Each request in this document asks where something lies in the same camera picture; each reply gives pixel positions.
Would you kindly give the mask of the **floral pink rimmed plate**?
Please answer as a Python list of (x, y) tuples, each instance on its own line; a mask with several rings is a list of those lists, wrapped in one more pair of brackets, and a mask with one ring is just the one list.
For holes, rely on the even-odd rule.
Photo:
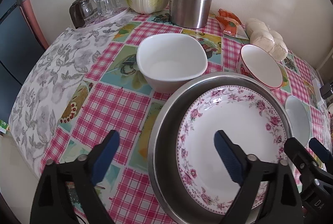
[(240, 85), (222, 85), (200, 95), (177, 134), (180, 179), (190, 197), (225, 214), (246, 177), (247, 159), (286, 158), (287, 123), (263, 95)]

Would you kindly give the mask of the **light blue round bowl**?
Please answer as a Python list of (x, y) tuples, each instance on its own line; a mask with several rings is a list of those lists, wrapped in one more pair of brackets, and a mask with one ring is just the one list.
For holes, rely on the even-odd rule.
[(305, 147), (311, 136), (311, 124), (304, 105), (291, 95), (285, 101), (285, 111), (291, 123), (292, 136)]

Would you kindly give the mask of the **red patterned small bowl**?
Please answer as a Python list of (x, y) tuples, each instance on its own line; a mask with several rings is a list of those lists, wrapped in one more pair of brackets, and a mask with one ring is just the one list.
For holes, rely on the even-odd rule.
[(282, 86), (283, 75), (275, 60), (263, 49), (252, 44), (241, 47), (236, 72), (262, 83), (269, 89)]

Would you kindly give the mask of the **white square bowl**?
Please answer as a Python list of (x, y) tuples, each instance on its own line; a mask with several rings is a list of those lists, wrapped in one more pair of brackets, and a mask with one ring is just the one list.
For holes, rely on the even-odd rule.
[(208, 67), (204, 48), (193, 37), (179, 33), (149, 36), (137, 48), (137, 65), (150, 87), (172, 94), (201, 76)]

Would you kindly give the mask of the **pink checkered tablecloth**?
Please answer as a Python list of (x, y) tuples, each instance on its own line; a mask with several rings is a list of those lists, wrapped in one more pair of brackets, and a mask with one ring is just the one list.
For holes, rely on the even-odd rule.
[(222, 34), (214, 17), (197, 30), (168, 21), (168, 11), (135, 14), (121, 26), (103, 52), (92, 56), (84, 76), (47, 147), (43, 161), (75, 160), (101, 143), (110, 130), (120, 134), (120, 146), (97, 193), (116, 223), (171, 223), (156, 200), (147, 172), (147, 145), (152, 126), (168, 99), (154, 92), (136, 68), (135, 55), (146, 37), (185, 33), (203, 45), (207, 72), (234, 71), (243, 40)]

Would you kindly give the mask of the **large steel round tray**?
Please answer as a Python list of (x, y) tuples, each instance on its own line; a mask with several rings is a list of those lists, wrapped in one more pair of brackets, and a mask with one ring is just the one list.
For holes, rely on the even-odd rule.
[(232, 72), (203, 75), (181, 86), (159, 112), (148, 144), (148, 175), (151, 187), (164, 212), (176, 223), (219, 223), (222, 216), (201, 207), (187, 193), (176, 166), (176, 135), (181, 119), (199, 95), (219, 85), (243, 85), (264, 96), (277, 109), (292, 137), (290, 120), (274, 94), (248, 76)]

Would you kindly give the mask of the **grey floral cloth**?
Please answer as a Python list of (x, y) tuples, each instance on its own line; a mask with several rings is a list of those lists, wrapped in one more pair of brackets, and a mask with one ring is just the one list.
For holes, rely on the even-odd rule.
[(41, 160), (75, 90), (112, 39), (135, 13), (84, 28), (67, 28), (50, 45), (22, 85), (9, 129), (30, 170), (39, 177)]

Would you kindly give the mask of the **bag of white buns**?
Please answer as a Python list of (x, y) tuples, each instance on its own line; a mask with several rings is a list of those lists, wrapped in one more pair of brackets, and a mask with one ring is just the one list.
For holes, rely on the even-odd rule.
[(275, 61), (280, 62), (287, 57), (288, 49), (281, 34), (270, 30), (265, 22), (249, 18), (245, 28), (247, 36), (250, 38), (250, 44), (269, 53)]

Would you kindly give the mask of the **orange snack packet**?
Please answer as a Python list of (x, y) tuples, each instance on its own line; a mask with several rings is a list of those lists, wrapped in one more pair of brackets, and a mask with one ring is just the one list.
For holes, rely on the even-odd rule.
[(219, 9), (218, 15), (216, 15), (215, 18), (219, 22), (220, 28), (225, 35), (238, 39), (249, 39), (242, 26), (242, 22), (234, 13)]

